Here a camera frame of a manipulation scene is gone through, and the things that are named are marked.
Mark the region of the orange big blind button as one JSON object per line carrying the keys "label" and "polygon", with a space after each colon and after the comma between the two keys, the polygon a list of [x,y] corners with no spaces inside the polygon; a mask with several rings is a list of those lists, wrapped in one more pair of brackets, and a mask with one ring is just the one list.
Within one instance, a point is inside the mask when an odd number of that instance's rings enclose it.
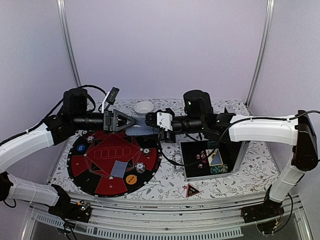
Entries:
{"label": "orange big blind button", "polygon": [[128,185],[135,185],[138,182],[138,177],[134,174],[129,174],[126,178],[125,178],[125,182]]}

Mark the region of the blue small blind button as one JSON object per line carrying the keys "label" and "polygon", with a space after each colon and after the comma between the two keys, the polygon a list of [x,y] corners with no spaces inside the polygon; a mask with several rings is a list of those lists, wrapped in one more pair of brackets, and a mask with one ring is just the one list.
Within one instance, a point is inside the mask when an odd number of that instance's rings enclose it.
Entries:
{"label": "blue small blind button", "polygon": [[76,148],[78,152],[83,152],[85,149],[86,149],[86,146],[84,144],[80,144]]}

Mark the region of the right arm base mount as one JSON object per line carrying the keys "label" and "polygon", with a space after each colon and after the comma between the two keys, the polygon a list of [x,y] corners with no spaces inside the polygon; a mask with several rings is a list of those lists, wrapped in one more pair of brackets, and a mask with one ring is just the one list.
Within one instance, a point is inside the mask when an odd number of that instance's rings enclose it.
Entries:
{"label": "right arm base mount", "polygon": [[282,203],[267,199],[263,203],[243,207],[240,214],[245,223],[251,223],[280,216],[284,212]]}

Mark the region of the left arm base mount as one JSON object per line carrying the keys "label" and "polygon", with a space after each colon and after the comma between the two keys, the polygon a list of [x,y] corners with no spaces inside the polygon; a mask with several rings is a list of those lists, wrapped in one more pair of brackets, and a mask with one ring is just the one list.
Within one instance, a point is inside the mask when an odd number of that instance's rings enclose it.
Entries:
{"label": "left arm base mount", "polygon": [[88,223],[91,217],[92,208],[89,203],[83,200],[72,203],[67,199],[59,199],[54,206],[48,208],[48,213],[57,216],[62,220]]}

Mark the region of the dealt blue playing cards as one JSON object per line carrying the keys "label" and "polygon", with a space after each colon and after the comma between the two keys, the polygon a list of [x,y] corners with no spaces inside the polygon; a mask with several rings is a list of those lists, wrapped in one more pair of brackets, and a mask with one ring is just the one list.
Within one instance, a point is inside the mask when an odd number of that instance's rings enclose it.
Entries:
{"label": "dealt blue playing cards", "polygon": [[116,160],[112,167],[110,176],[114,178],[123,178],[127,169],[128,162]]}

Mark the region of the blue white chip stack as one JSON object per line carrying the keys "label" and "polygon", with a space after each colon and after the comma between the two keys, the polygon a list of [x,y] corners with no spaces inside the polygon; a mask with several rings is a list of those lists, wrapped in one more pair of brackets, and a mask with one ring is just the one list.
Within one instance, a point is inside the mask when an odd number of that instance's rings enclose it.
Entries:
{"label": "blue white chip stack", "polygon": [[93,135],[89,135],[87,138],[86,138],[86,141],[91,144],[95,141],[95,137]]}

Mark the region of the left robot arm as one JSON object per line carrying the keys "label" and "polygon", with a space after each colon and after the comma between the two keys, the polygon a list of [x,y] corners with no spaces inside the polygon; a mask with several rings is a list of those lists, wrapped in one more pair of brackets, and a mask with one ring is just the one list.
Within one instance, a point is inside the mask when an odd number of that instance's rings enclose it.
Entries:
{"label": "left robot arm", "polygon": [[40,203],[55,209],[63,216],[74,213],[70,196],[58,185],[43,185],[9,175],[8,168],[42,149],[57,146],[78,130],[118,133],[136,124],[136,120],[118,110],[88,110],[88,86],[67,90],[62,100],[35,126],[0,143],[0,200],[22,200]]}

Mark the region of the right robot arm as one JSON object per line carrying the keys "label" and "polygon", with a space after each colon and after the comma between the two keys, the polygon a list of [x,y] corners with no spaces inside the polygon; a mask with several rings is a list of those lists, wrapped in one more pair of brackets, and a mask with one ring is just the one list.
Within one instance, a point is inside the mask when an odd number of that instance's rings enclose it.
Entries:
{"label": "right robot arm", "polygon": [[216,114],[207,92],[190,90],[183,95],[184,116],[175,116],[167,108],[155,113],[155,126],[160,129],[160,141],[181,134],[202,134],[214,142],[213,149],[221,143],[259,141],[286,144],[293,147],[291,160],[270,186],[265,202],[259,206],[262,218],[269,218],[301,180],[306,172],[319,163],[317,137],[309,118],[310,111],[300,110],[289,116],[245,116],[224,111]]}

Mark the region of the red black 100 chip stack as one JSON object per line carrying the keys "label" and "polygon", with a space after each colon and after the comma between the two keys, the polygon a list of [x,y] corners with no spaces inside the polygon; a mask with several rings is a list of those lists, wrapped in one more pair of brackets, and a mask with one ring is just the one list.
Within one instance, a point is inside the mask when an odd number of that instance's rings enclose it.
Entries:
{"label": "red black 100 chip stack", "polygon": [[151,150],[150,148],[144,148],[144,149],[142,150],[142,153],[143,153],[143,155],[144,155],[145,157],[148,158],[148,157],[151,155],[152,150]]}

